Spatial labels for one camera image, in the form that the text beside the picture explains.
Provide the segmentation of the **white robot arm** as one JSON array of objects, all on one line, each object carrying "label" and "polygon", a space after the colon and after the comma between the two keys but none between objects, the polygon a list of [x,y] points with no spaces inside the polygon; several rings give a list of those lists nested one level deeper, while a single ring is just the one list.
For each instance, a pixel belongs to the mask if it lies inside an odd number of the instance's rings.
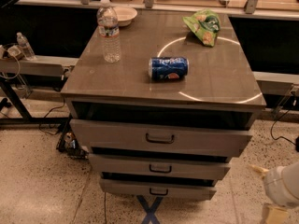
[{"label": "white robot arm", "polygon": [[272,201],[263,205],[261,224],[283,224],[288,210],[299,206],[299,161],[272,169],[250,167],[260,175],[265,194]]}]

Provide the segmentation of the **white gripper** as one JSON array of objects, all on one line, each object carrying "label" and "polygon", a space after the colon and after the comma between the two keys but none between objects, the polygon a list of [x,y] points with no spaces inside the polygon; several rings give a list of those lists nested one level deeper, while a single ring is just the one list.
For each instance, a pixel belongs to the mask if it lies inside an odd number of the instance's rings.
[{"label": "white gripper", "polygon": [[[260,176],[264,176],[265,193],[271,201],[285,208],[296,207],[295,166],[279,166],[270,170],[253,164],[250,167]],[[283,224],[289,213],[279,206],[264,203],[261,224]]]}]

